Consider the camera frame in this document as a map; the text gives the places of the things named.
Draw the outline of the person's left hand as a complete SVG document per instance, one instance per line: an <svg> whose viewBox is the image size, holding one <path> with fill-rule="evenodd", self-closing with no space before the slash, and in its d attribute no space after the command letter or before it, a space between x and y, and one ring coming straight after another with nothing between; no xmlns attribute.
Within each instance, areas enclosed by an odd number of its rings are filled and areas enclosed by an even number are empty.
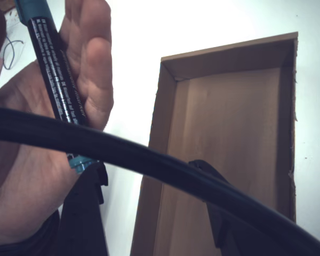
<svg viewBox="0 0 320 256"><path fill-rule="evenodd" d="M114 104L110 13L106 1L66 1L60 29L89 125L97 130ZM0 107L53 116L36 61L2 86ZM0 245L34 235L77 179L62 152L0 141Z"/></svg>

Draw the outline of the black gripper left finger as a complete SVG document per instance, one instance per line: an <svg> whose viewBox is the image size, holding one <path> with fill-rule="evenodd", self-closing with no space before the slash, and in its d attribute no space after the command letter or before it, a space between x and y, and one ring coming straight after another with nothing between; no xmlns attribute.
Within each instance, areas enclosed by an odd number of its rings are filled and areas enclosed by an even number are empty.
<svg viewBox="0 0 320 256"><path fill-rule="evenodd" d="M90 165L67 195L60 218L56 255L108 255L100 205L108 185L104 163Z"/></svg>

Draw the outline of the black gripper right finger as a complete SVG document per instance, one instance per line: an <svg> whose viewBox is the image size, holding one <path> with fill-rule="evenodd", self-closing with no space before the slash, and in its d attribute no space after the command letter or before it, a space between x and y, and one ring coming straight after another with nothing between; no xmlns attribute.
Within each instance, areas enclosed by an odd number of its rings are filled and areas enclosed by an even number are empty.
<svg viewBox="0 0 320 256"><path fill-rule="evenodd" d="M276 195L270 174L250 167L220 173L203 160L194 160L189 164L235 186L267 206L276 207ZM197 199L190 199L188 203L191 214L188 255L287 255L287 252L267 235L221 208Z"/></svg>

